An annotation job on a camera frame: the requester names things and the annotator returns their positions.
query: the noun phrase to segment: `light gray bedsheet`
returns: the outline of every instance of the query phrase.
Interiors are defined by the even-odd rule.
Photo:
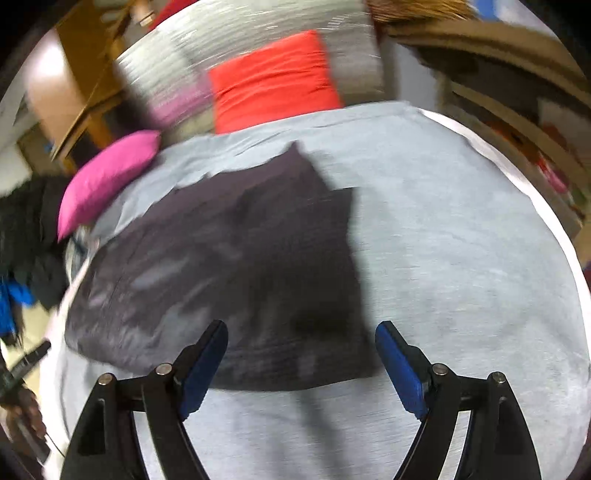
[[[107,239],[173,187],[263,163],[294,140],[336,187],[358,188],[350,241],[370,327],[392,320],[457,374],[506,373],[543,478],[564,479],[591,413],[573,271],[530,198],[417,109],[359,105],[175,145],[115,200],[95,234]],[[97,376],[126,373],[63,346],[59,355],[71,433]],[[467,420],[460,415],[442,479],[453,478]],[[346,480],[392,478],[418,421],[382,374],[299,392],[210,390],[185,425],[212,479]],[[162,478],[141,414],[138,431],[148,471]]]

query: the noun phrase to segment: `mattress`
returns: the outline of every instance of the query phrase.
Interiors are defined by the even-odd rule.
[[[543,478],[565,478],[591,416],[589,291],[539,193],[457,122],[383,102],[193,138],[161,152],[93,234],[105,242],[172,188],[261,164],[294,140],[332,185],[359,192],[350,243],[368,327],[392,320],[432,362],[459,375],[504,372]],[[41,408],[61,447],[98,375],[129,376],[63,342],[67,302],[83,272],[52,321],[54,349],[41,366]],[[136,420],[148,472],[162,478],[145,418]],[[454,477],[467,421],[458,418],[442,479]],[[382,372],[296,392],[210,390],[185,427],[211,478],[391,478],[418,422]],[[52,461],[48,477],[56,478],[59,455]]]

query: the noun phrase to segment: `orange pillow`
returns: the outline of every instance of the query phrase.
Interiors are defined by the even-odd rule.
[[[218,134],[342,107],[315,30],[228,60],[209,76]]]

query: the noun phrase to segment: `dark clothing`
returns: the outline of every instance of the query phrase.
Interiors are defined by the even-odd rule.
[[[49,309],[67,288],[57,220],[69,179],[33,176],[0,198],[0,276],[14,277]]]
[[[66,343],[145,374],[220,319],[229,346],[214,387],[299,390],[372,375],[347,243],[352,193],[330,190],[295,145],[173,190],[99,250]]]

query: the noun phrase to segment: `pillowcase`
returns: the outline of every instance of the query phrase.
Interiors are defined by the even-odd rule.
[[[209,77],[218,134],[343,106],[315,30],[224,62]]]
[[[93,222],[148,167],[158,153],[159,144],[159,132],[135,132],[117,140],[84,165],[61,200],[58,240],[70,235],[79,225]]]

